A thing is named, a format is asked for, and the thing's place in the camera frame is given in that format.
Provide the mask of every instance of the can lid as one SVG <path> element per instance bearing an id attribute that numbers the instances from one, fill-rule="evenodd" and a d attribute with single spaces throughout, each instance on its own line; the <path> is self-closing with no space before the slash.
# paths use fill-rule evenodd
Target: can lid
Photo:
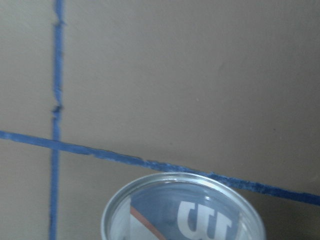
<path id="1" fill-rule="evenodd" d="M 104 209 L 101 236 L 103 240 L 266 239 L 260 216 L 242 196 L 215 180 L 184 172 L 144 176 L 120 189 Z"/>

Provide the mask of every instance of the blue tape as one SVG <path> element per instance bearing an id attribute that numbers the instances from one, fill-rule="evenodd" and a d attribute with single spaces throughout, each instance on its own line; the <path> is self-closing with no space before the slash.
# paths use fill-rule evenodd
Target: blue tape
<path id="1" fill-rule="evenodd" d="M 52 111 L 52 139 L 61 138 L 60 122 L 62 104 L 62 74 L 63 74 L 63 0 L 55 1 L 55 13 L 58 22 L 54 25 L 54 62 L 53 62 L 53 93 L 56 106 Z M 58 199 L 59 199 L 59 150 L 53 149 L 51 154 L 51 186 L 49 209 L 49 240 L 57 239 Z"/>
<path id="2" fill-rule="evenodd" d="M 14 142 L 31 144 L 35 146 L 45 147 L 57 151 L 65 151 L 74 154 L 92 155 L 99 159 L 104 159 L 113 162 L 119 162 L 128 165 L 140 166 L 152 170 L 161 172 L 185 172 L 202 175 L 216 181 L 221 182 L 232 188 L 249 190 L 255 193 L 266 194 L 279 198 L 294 200 L 307 204 L 313 204 L 320 206 L 320 196 L 305 193 L 295 192 L 286 189 L 282 189 L 276 186 L 270 186 L 259 182 L 246 181 L 239 178 L 228 177 L 216 174 L 214 172 L 203 172 L 195 169 L 191 169 L 185 166 L 173 165 L 170 163 L 143 160 L 139 157 L 123 155 L 112 151 L 95 149 L 82 145 L 75 145 L 70 143 L 64 143 L 61 141 L 49 140 L 46 138 L 28 136 L 19 133 L 12 133 L 6 131 L 0 131 L 0 139 L 12 140 Z"/>

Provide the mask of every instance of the floor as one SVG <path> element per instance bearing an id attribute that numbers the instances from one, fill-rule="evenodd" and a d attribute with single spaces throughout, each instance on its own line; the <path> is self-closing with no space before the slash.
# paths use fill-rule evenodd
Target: floor
<path id="1" fill-rule="evenodd" d="M 0 9 L 0 130 L 53 139 L 54 1 Z M 62 9 L 62 142 L 320 195 L 320 1 Z M 0 139 L 0 239 L 48 239 L 51 158 Z M 156 173 L 66 151 L 59 162 L 57 240 L 100 239 L 110 197 Z M 320 239 L 319 206 L 235 190 L 268 240 Z"/>

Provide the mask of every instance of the can rim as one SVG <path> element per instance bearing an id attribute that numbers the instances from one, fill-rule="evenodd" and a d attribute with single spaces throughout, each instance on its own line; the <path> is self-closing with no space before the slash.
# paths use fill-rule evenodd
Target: can rim
<path id="1" fill-rule="evenodd" d="M 196 184 L 204 187 L 212 188 L 223 195 L 225 195 L 227 198 L 231 199 L 237 206 L 239 206 L 241 209 L 247 212 L 247 215 L 251 218 L 255 219 L 256 227 L 258 230 L 258 234 L 262 237 L 261 240 L 266 239 L 266 231 L 265 227 L 263 225 L 263 221 L 260 217 L 260 215 L 257 213 L 255 208 L 239 193 L 231 189 L 230 187 L 213 180 L 211 178 L 194 174 L 194 173 L 188 173 L 188 172 L 161 172 L 161 173 L 154 173 L 151 175 L 146 175 L 143 177 L 140 177 L 136 180 L 133 180 L 123 186 L 120 190 L 118 190 L 113 197 L 109 200 L 107 205 L 105 206 L 101 218 L 100 223 L 100 230 L 101 230 L 101 237 L 102 240 L 111 240 L 108 239 L 106 236 L 106 221 L 109 221 L 113 214 L 115 213 L 118 205 L 131 193 L 134 191 L 146 187 L 148 185 L 152 185 L 155 183 L 161 183 L 161 182 L 177 182 L 177 183 L 190 183 L 190 184 Z M 110 222 L 107 222 L 107 227 L 110 228 Z"/>

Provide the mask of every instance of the red stripe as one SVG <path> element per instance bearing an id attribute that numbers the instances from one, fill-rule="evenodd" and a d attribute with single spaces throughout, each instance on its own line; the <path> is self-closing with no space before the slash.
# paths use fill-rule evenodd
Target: red stripe
<path id="1" fill-rule="evenodd" d="M 155 228 L 144 216 L 141 215 L 133 206 L 130 208 L 130 213 L 134 216 L 140 223 L 142 223 L 147 229 L 150 230 L 159 240 L 166 240 L 166 238 Z"/>

